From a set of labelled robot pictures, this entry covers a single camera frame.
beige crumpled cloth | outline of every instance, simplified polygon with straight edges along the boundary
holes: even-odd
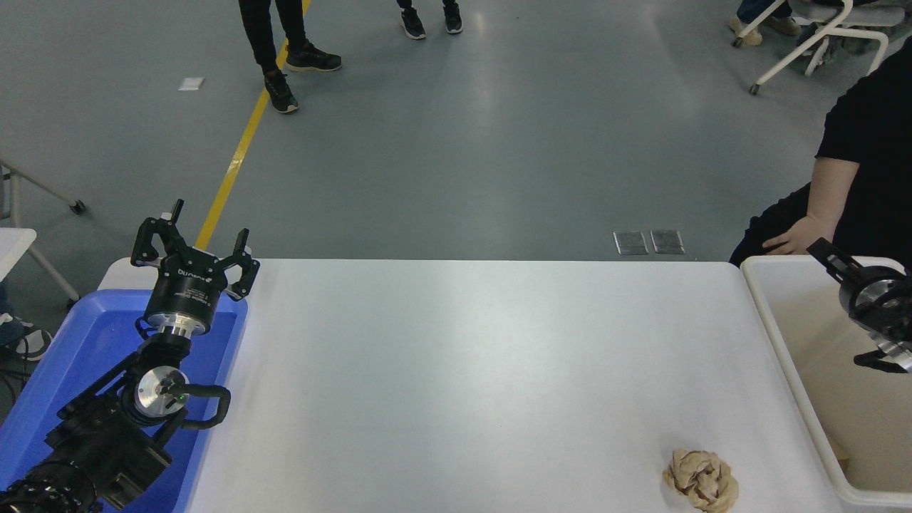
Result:
[[[738,481],[716,453],[678,449],[662,476],[694,508],[707,513],[726,513],[738,500]]]

sneaker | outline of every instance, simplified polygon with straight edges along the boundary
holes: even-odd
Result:
[[[797,36],[801,34],[801,26],[795,23],[795,20],[790,16],[785,18],[769,16],[763,20],[763,24],[786,36]]]
[[[447,25],[447,34],[462,32],[462,16],[459,16],[459,4],[443,7],[443,21]]]
[[[415,7],[402,9],[402,30],[412,39],[424,39],[424,25],[421,24]]]
[[[817,33],[817,30],[819,30],[819,28],[820,28],[820,26],[816,23],[811,23],[808,26],[806,26],[805,28],[803,28],[801,31],[801,35],[799,35],[798,39],[795,40],[795,46],[796,47],[801,46],[805,41],[807,41],[808,39],[813,37],[814,34]],[[805,50],[802,53],[802,55],[809,56],[809,55],[812,55],[813,52],[814,52],[814,48],[812,47],[811,49]]]
[[[740,34],[746,26],[747,25],[743,24],[737,16],[732,16],[729,20],[729,28],[731,29],[731,32],[735,33],[735,36]],[[747,36],[745,36],[742,41],[749,47],[758,47],[760,43],[763,42],[763,36],[760,35],[760,31],[755,27],[751,32],[747,33]]]
[[[817,53],[817,49],[823,43],[824,43],[823,41],[820,41],[816,45],[806,49],[804,52],[802,52],[801,57],[814,58],[814,54]],[[826,50],[824,50],[824,53],[821,54],[820,60],[816,63],[808,62],[808,66],[805,69],[804,74],[810,77],[811,73],[813,73],[815,69],[817,69],[825,64],[833,63],[833,61],[836,60],[835,57],[837,55],[835,49],[836,49],[836,46],[834,45],[834,41],[831,39],[829,44],[826,46]]]
[[[269,99],[273,102],[273,108],[282,114],[291,114],[297,110],[297,100],[295,95],[291,94],[288,82],[285,82],[285,73],[279,73],[274,78],[264,76],[263,82],[266,90],[269,92]]]
[[[26,334],[19,339],[16,354],[27,361],[39,361],[51,345],[51,334],[34,325],[26,326]]]
[[[342,68],[340,56],[327,54],[310,41],[307,41],[301,51],[288,50],[288,60],[285,63],[292,71],[336,71]]]

gray floor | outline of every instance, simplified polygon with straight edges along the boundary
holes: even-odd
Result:
[[[313,0],[308,35],[345,66],[290,74],[303,108],[264,114],[208,249],[249,227],[257,257],[725,260],[808,180],[869,62],[790,68],[752,97],[793,42],[764,28],[732,48],[736,5],[465,0],[452,37],[416,0],[416,42],[393,0]],[[0,154],[89,207],[25,189],[36,246],[80,293],[178,197],[195,239],[262,89],[235,4],[0,1],[0,47]],[[687,254],[618,255],[613,231],[655,228]],[[66,298],[33,261],[9,284],[56,329]]]

black pants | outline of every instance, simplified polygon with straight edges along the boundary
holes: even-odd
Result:
[[[254,51],[256,64],[263,69],[263,74],[278,70],[275,64],[275,43],[273,42],[273,25],[269,17],[271,0],[238,0],[241,6],[241,20],[244,31]],[[275,0],[279,20],[288,38],[288,49],[297,51],[307,44],[304,32],[304,8],[301,0]]]
[[[411,0],[396,0],[399,2],[399,7],[403,9],[408,9],[411,7]],[[443,0],[443,6],[448,7],[450,5],[456,5],[456,0]]]
[[[808,183],[764,210],[760,216],[751,218],[744,238],[731,254],[729,262],[740,266],[747,257],[766,254],[769,250],[762,246],[764,241],[784,234],[807,215],[810,193],[811,185]],[[895,199],[885,201],[901,204]],[[843,217],[833,235],[833,244],[849,255],[893,258],[905,267],[912,266],[912,237],[908,236],[910,223],[907,215],[872,214],[876,209],[871,203],[871,200],[856,201],[852,198],[846,202]]]

black sneaker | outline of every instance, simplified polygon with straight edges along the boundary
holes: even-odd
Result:
[[[415,7],[402,9],[402,29],[405,30],[405,35],[412,39],[424,39],[424,25],[421,24]]]
[[[291,114],[297,110],[297,100],[295,95],[291,94],[288,82],[285,82],[285,74],[279,73],[274,78],[263,77],[266,90],[269,91],[269,98],[273,101],[273,108],[283,114]]]
[[[447,24],[447,34],[462,32],[462,16],[459,16],[459,4],[445,5],[443,7],[443,20]]]
[[[327,54],[309,41],[299,52],[289,49],[285,63],[292,71],[336,71],[342,68],[340,56]]]

